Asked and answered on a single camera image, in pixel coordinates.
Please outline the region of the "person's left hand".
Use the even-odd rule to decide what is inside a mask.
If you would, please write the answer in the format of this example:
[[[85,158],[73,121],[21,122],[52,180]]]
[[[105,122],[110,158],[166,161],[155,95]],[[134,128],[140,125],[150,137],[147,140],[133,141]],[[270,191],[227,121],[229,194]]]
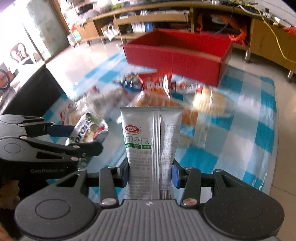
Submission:
[[[20,237],[14,218],[16,206],[20,202],[18,184],[18,181],[1,183],[1,240],[15,240]]]

